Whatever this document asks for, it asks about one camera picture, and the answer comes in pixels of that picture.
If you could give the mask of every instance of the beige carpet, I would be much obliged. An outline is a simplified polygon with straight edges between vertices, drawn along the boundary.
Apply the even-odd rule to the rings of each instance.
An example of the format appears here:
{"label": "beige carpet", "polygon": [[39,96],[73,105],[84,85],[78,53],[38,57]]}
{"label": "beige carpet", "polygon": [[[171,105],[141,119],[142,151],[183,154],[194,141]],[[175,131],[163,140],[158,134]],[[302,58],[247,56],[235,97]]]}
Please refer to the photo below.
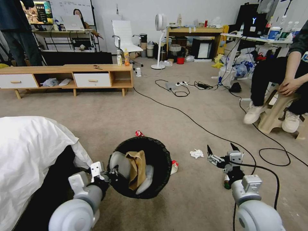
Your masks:
{"label": "beige carpet", "polygon": [[[242,123],[244,112],[239,108],[238,98],[226,90],[192,88],[188,97],[177,98],[154,83],[154,80],[165,79],[216,84],[217,80],[210,77],[217,75],[218,70],[212,68],[211,63],[185,63],[160,71],[150,68],[155,63],[153,59],[139,58],[138,61],[144,62],[144,67],[141,69],[143,76],[134,79],[135,88],[161,103],[183,110],[209,131],[245,146],[258,165],[269,167],[280,177],[278,212],[286,230],[307,230],[308,168],[294,158],[288,167],[265,163],[258,155],[259,149],[279,146],[252,125]],[[249,81],[240,84],[243,92],[239,95],[249,97]],[[208,144],[214,154],[223,156],[231,150],[228,142],[205,132],[180,112],[163,107],[133,90],[129,90],[125,97],[118,91],[80,92],[77,97],[73,97],[72,92],[22,96],[23,99],[18,100],[14,91],[1,90],[0,116],[36,115],[55,119],[80,137],[93,161],[107,163],[119,143],[141,130],[146,136],[163,142],[172,159],[179,162],[179,171],[170,177],[167,186],[154,199],[130,199],[109,188],[94,230],[232,230],[234,200],[231,191],[223,187],[222,170],[206,158],[195,159],[189,154],[194,149],[206,153]],[[296,141],[292,134],[281,129],[275,129],[270,136],[308,163],[307,141]],[[278,164],[287,162],[282,152],[264,152],[264,156]],[[253,164],[248,153],[244,163]],[[251,170],[244,168],[246,174]],[[272,206],[276,192],[274,176],[261,169],[255,173],[263,180],[262,201]],[[236,222],[236,229],[241,230],[239,222]]]}

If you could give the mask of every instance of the brown paper bag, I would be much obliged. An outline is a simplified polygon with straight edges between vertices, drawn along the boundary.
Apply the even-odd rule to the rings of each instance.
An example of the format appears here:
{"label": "brown paper bag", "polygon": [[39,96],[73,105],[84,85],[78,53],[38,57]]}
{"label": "brown paper bag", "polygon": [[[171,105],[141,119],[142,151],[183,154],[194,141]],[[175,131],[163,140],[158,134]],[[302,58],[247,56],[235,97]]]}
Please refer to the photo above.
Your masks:
{"label": "brown paper bag", "polygon": [[145,155],[144,151],[127,152],[125,155],[131,162],[132,168],[130,171],[129,188],[136,190],[145,180]]}

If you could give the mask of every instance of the chair armrest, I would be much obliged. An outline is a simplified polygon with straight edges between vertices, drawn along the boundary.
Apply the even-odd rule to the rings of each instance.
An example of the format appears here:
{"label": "chair armrest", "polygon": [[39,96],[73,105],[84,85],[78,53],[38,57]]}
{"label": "chair armrest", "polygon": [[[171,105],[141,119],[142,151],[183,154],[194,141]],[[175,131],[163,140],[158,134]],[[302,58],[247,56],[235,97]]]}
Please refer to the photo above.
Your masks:
{"label": "chair armrest", "polygon": [[115,37],[117,37],[118,38],[118,42],[119,42],[119,47],[117,47],[117,46],[115,46],[115,47],[117,47],[119,50],[121,49],[120,47],[121,47],[121,39],[120,39],[120,37],[119,36],[117,36],[117,35],[113,35],[112,36],[113,38],[115,38]]}
{"label": "chair armrest", "polygon": [[141,47],[141,36],[140,35],[133,35],[132,37],[138,36],[139,37],[139,45]]}

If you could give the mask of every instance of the white bed sheet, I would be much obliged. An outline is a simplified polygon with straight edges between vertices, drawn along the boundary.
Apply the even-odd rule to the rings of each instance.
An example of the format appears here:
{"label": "white bed sheet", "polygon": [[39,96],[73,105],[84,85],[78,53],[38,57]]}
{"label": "white bed sheet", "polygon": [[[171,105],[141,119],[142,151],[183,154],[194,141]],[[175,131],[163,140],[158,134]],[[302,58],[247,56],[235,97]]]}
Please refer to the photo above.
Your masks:
{"label": "white bed sheet", "polygon": [[78,139],[65,126],[49,118],[0,118],[1,231],[14,228],[29,198],[41,187],[48,167],[66,146],[72,146],[77,167],[88,168],[92,164]]}

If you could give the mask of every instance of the laptop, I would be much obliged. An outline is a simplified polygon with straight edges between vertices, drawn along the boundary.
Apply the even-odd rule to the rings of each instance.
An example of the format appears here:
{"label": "laptop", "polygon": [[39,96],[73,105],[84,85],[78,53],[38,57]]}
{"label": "laptop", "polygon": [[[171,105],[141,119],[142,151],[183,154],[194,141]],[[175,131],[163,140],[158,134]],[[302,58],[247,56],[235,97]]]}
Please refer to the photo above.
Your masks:
{"label": "laptop", "polygon": [[83,30],[84,27],[81,18],[78,15],[63,15],[61,16],[66,30]]}

